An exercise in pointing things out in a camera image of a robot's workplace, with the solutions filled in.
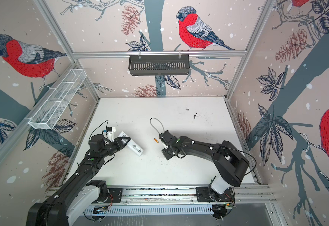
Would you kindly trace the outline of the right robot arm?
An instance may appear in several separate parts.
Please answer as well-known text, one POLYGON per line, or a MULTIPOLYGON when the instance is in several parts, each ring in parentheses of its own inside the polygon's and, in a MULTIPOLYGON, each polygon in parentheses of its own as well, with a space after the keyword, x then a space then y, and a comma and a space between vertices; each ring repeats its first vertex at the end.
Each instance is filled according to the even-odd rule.
POLYGON ((250 166, 248 159, 229 141, 221 144, 210 144, 195 141, 189 137, 173 136, 169 131, 159 134, 163 143, 163 156, 166 160, 173 157, 182 159, 186 156, 195 156, 212 162, 219 175, 215 176, 207 189, 197 195, 198 201, 205 202, 234 202, 228 193, 234 187, 240 187, 247 169, 250 166))

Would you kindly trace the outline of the white remote control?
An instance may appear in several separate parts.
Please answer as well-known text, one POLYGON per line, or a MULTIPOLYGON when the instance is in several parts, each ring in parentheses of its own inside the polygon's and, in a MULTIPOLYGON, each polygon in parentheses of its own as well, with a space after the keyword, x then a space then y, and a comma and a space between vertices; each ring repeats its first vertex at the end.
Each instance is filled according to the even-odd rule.
MULTIPOLYGON (((128 136, 125 132, 122 131, 119 134, 119 137, 130 137, 130 136, 128 136)), ((130 148, 138 156, 141 156, 144 152, 144 149, 141 148, 132 138, 126 147, 130 148)))

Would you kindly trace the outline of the white mesh wall shelf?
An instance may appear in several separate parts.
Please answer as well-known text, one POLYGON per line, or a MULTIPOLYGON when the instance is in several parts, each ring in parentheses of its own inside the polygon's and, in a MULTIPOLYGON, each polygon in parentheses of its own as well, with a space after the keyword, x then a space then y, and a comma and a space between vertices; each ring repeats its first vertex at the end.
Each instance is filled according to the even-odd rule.
POLYGON ((82 69, 66 70, 61 75, 59 84, 50 88, 49 97, 28 124, 34 129, 52 130, 86 77, 87 74, 82 69))

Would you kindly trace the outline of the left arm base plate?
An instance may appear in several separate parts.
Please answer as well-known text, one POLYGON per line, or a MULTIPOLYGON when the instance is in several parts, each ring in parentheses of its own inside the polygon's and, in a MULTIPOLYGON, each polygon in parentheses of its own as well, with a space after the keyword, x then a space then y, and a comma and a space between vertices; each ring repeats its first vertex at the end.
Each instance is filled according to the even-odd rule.
POLYGON ((99 197, 93 202, 94 204, 111 204, 120 203, 123 194, 122 188, 107 188, 106 191, 99 191, 99 197))

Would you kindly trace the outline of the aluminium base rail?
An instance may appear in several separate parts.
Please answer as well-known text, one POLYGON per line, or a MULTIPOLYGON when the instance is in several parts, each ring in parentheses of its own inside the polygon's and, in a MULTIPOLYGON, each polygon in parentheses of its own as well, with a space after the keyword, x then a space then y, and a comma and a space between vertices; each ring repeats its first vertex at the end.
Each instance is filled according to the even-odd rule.
MULTIPOLYGON (((122 188, 123 194, 120 203, 113 205, 181 205, 200 204, 195 197, 196 187, 208 187, 201 185, 114 185, 108 188, 122 188)), ((243 184, 233 189, 235 193, 235 205, 239 204, 259 204, 277 203, 268 185, 243 184)), ((225 204, 230 202, 205 202, 208 204, 225 204)), ((89 206, 108 206, 110 204, 94 204, 89 206)))

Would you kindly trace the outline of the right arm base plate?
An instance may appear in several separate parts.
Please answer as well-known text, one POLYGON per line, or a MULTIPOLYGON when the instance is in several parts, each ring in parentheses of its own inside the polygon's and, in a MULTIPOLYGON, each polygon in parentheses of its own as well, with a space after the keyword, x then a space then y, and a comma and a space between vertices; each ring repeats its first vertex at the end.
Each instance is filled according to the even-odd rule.
POLYGON ((229 187, 222 194, 218 194, 209 187, 196 187, 195 197, 198 202, 234 202, 235 193, 232 187, 229 187))

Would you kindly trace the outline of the black wall basket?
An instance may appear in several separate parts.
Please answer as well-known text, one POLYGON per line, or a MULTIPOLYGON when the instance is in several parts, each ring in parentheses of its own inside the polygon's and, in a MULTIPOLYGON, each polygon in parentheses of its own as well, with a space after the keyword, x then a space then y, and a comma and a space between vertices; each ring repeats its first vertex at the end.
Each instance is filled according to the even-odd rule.
POLYGON ((130 56, 128 70, 132 76, 187 75, 189 55, 130 56))

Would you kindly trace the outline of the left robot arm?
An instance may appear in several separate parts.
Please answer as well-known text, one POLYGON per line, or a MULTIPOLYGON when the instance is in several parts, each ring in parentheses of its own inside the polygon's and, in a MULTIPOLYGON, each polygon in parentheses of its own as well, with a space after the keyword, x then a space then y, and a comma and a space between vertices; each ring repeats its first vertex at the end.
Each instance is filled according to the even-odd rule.
POLYGON ((102 134, 92 136, 90 148, 75 173, 54 195, 29 209, 26 225, 71 226, 91 203, 105 201, 109 196, 107 184, 93 177, 104 166, 105 158, 124 149, 130 140, 117 137, 110 141, 102 134))

